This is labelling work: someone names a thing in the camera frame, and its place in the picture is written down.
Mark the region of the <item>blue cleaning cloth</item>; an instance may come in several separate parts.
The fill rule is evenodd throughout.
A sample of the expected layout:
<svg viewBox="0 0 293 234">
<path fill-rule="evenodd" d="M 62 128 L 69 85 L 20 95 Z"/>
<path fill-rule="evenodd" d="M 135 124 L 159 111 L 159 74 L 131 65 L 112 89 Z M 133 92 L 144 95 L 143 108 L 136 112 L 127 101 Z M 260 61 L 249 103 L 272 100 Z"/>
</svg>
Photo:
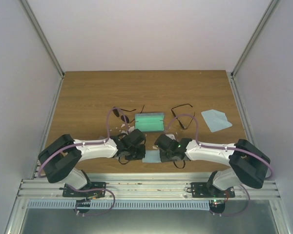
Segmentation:
<svg viewBox="0 0 293 234">
<path fill-rule="evenodd" d="M 209 130 L 214 133 L 232 127 L 225 113 L 211 109 L 202 111 L 201 115 Z"/>
<path fill-rule="evenodd" d="M 142 163 L 161 163 L 159 150 L 147 150 Z"/>
</svg>

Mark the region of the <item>blue green glasses case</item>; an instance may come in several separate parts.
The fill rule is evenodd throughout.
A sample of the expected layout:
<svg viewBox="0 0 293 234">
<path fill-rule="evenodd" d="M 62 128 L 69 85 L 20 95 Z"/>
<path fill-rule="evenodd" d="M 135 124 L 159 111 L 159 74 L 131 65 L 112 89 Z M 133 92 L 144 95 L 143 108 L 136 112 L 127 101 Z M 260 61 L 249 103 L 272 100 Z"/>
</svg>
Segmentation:
<svg viewBox="0 0 293 234">
<path fill-rule="evenodd" d="M 135 129 L 141 132 L 162 132 L 164 131 L 165 114 L 157 113 L 141 113 L 135 115 Z"/>
</svg>

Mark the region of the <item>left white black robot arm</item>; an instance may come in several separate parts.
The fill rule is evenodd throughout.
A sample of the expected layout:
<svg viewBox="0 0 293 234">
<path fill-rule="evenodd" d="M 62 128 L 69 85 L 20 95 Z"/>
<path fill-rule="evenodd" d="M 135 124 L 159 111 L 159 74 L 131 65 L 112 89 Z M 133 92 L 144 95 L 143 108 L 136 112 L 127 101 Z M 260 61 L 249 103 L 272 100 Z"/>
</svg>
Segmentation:
<svg viewBox="0 0 293 234">
<path fill-rule="evenodd" d="M 49 183 L 63 182 L 80 197 L 89 195 L 90 180 L 86 173 L 76 169 L 80 161 L 97 158 L 116 158 L 124 163 L 141 160 L 146 153 L 146 137 L 140 130 L 129 134 L 110 136 L 103 140 L 77 140 L 65 134 L 45 148 L 38 156 L 41 168 Z"/>
</svg>

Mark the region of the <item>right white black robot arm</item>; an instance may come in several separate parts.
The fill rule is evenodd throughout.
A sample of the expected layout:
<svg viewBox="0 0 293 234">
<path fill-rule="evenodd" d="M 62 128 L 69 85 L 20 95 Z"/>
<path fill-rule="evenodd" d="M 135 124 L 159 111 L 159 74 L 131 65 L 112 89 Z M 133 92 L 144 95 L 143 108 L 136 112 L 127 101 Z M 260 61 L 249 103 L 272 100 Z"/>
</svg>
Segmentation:
<svg viewBox="0 0 293 234">
<path fill-rule="evenodd" d="M 244 184 L 261 189 L 270 171 L 271 160 L 245 139 L 231 144 L 197 142 L 191 138 L 161 134 L 155 141 L 162 162 L 209 161 L 228 166 L 223 171 L 214 171 L 204 185 L 193 188 L 198 196 L 224 197 L 232 187 Z"/>
</svg>

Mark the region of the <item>dark lens sunglasses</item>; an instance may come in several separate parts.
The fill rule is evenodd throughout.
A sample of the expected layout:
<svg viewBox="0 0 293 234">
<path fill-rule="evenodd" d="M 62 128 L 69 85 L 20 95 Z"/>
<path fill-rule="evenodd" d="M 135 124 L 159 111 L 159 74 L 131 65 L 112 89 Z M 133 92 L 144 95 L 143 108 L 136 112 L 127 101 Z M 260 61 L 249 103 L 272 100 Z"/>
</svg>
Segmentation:
<svg viewBox="0 0 293 234">
<path fill-rule="evenodd" d="M 136 109 L 132 109 L 132 110 L 126 110 L 126 109 L 120 109 L 120 108 L 116 108 L 113 107 L 112 112 L 114 114 L 115 117 L 119 118 L 123 123 L 132 123 L 135 118 L 133 119 L 129 119 L 129 117 L 127 115 L 125 115 L 125 112 L 131 113 L 131 112 L 135 112 Z"/>
</svg>

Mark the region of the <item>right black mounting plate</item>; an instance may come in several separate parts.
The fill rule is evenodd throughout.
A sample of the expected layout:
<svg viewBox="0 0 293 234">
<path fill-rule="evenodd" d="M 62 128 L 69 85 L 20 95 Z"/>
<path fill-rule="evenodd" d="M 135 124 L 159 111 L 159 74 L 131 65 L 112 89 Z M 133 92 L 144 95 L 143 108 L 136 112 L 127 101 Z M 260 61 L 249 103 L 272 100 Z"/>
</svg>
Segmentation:
<svg viewBox="0 0 293 234">
<path fill-rule="evenodd" d="M 233 187 L 226 190 L 220 190 L 207 182 L 192 182 L 186 189 L 193 198 L 235 198 Z"/>
</svg>

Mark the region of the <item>black mounting plate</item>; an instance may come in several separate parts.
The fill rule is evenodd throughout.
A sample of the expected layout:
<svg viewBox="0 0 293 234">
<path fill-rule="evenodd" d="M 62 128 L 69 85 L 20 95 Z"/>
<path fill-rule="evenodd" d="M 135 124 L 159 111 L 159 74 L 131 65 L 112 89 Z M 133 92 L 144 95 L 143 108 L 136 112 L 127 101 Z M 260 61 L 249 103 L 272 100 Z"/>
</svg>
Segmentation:
<svg viewBox="0 0 293 234">
<path fill-rule="evenodd" d="M 79 190 L 82 192 L 77 192 L 70 188 L 67 184 L 64 185 L 63 188 L 60 188 L 60 190 L 63 191 L 62 196 L 63 197 L 83 197 L 83 198 L 102 198 L 105 196 L 105 191 L 101 190 L 96 190 L 96 191 L 91 191 L 91 192 L 84 192 L 85 190 L 91 190 L 91 189 L 102 189 L 106 188 L 106 183 L 105 182 L 90 182 L 83 188 L 80 188 Z"/>
<path fill-rule="evenodd" d="M 192 182 L 186 189 L 193 198 L 235 198 L 233 187 L 226 190 L 220 190 L 207 182 Z"/>
</svg>

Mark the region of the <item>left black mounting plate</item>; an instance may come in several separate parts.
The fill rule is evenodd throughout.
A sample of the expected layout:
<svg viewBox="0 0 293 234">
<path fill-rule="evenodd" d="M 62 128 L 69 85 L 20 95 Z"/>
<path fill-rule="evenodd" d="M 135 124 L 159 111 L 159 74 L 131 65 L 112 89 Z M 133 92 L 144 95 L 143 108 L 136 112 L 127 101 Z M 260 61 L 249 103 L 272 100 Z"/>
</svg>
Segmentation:
<svg viewBox="0 0 293 234">
<path fill-rule="evenodd" d="M 70 188 L 67 184 L 64 185 L 63 188 L 60 188 L 60 190 L 63 191 L 62 196 L 63 197 L 83 197 L 83 198 L 102 198 L 105 196 L 105 191 L 101 190 L 96 190 L 96 191 L 91 191 L 91 192 L 84 192 L 85 190 L 91 190 L 91 189 L 102 189 L 106 188 L 106 183 L 105 182 L 90 182 L 83 188 L 80 188 L 79 190 L 82 192 L 77 192 Z"/>
</svg>

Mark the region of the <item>black frame clear glasses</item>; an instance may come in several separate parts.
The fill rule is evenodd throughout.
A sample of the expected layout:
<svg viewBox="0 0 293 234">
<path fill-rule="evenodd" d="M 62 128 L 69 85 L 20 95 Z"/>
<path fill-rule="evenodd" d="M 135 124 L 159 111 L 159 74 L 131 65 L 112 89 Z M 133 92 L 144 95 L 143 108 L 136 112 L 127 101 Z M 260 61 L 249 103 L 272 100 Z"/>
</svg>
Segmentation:
<svg viewBox="0 0 293 234">
<path fill-rule="evenodd" d="M 171 113 L 173 114 L 174 117 L 176 117 L 178 115 L 182 115 L 176 119 L 182 130 L 188 129 L 193 121 L 192 118 L 185 116 L 185 114 L 195 116 L 194 107 L 193 107 L 193 105 L 191 105 L 189 103 L 179 104 L 177 106 L 172 107 Z"/>
</svg>

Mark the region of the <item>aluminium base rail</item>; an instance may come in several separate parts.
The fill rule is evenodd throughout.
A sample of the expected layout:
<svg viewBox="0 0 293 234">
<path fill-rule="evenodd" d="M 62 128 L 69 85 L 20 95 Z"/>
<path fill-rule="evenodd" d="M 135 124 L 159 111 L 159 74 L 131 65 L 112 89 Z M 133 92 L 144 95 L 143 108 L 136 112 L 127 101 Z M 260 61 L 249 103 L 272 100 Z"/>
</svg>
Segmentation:
<svg viewBox="0 0 293 234">
<path fill-rule="evenodd" d="M 190 200 L 186 190 L 192 182 L 206 182 L 209 173 L 89 174 L 92 181 L 105 182 L 117 200 Z M 61 199 L 63 183 L 45 178 L 24 179 L 18 198 Z"/>
</svg>

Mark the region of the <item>left aluminium frame post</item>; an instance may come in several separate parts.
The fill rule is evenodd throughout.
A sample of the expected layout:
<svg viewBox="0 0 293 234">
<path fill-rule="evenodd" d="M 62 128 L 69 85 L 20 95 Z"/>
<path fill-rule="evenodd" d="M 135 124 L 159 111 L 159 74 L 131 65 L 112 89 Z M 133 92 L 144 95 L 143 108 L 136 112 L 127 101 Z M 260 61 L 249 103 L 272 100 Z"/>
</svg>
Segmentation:
<svg viewBox="0 0 293 234">
<path fill-rule="evenodd" d="M 31 22 L 35 32 L 38 35 L 38 38 L 40 39 L 42 45 L 44 46 L 49 58 L 51 59 L 51 62 L 53 63 L 54 67 L 56 68 L 57 72 L 59 73 L 61 78 L 64 78 L 65 72 L 63 71 L 59 61 L 57 60 L 36 16 L 33 12 L 29 2 L 27 0 L 20 0 L 19 1 L 22 8 L 24 9 L 25 14 L 27 15 L 29 21 Z"/>
</svg>

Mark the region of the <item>aluminium frame post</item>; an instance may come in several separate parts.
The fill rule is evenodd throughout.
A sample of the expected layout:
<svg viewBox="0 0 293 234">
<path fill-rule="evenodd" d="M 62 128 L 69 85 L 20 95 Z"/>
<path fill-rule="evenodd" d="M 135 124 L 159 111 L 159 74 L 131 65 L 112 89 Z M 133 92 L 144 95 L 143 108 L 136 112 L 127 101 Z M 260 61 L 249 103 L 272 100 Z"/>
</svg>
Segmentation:
<svg viewBox="0 0 293 234">
<path fill-rule="evenodd" d="M 274 11 L 278 7 L 279 3 L 280 3 L 280 0 L 271 0 L 269 2 L 269 4 L 268 4 L 266 10 L 264 11 L 259 23 L 257 24 L 253 34 L 251 35 L 251 37 L 250 37 L 245 49 L 243 50 L 240 58 L 238 59 L 236 65 L 234 66 L 233 70 L 230 73 L 230 77 L 232 79 L 235 78 L 235 76 L 237 75 L 238 71 L 242 67 L 245 59 L 249 55 L 251 49 L 254 47 L 256 41 L 258 40 L 259 36 L 263 32 L 265 26 L 267 25 L 269 19 L 271 18 L 271 16 L 273 15 Z"/>
<path fill-rule="evenodd" d="M 19 1 L 22 8 L 24 9 L 25 14 L 27 15 L 29 21 L 31 22 L 35 32 L 38 35 L 38 38 L 40 39 L 42 45 L 44 46 L 49 58 L 51 59 L 51 62 L 53 63 L 54 67 L 56 68 L 57 72 L 59 73 L 61 78 L 64 78 L 65 72 L 63 71 L 59 61 L 57 60 L 36 16 L 33 12 L 29 2 L 27 0 L 20 0 Z"/>
</svg>

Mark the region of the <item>right aluminium frame post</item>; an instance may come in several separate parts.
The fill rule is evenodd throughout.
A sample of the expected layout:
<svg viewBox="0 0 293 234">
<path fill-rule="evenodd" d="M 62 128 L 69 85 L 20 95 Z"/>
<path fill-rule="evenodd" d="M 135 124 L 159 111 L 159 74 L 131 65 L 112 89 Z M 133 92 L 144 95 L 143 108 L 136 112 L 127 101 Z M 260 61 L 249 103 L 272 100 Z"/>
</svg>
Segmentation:
<svg viewBox="0 0 293 234">
<path fill-rule="evenodd" d="M 259 23 L 257 24 L 253 34 L 251 35 L 251 37 L 250 37 L 245 49 L 243 50 L 240 58 L 238 59 L 236 65 L 234 66 L 233 70 L 230 73 L 230 77 L 232 79 L 235 78 L 235 76 L 237 75 L 238 71 L 242 67 L 245 59 L 249 55 L 251 49 L 254 47 L 256 41 L 258 40 L 259 36 L 263 32 L 265 26 L 267 25 L 269 19 L 271 18 L 271 16 L 273 15 L 274 11 L 278 7 L 279 3 L 280 3 L 280 0 L 271 0 L 269 2 L 269 4 L 268 4 L 266 10 L 264 11 Z"/>
</svg>

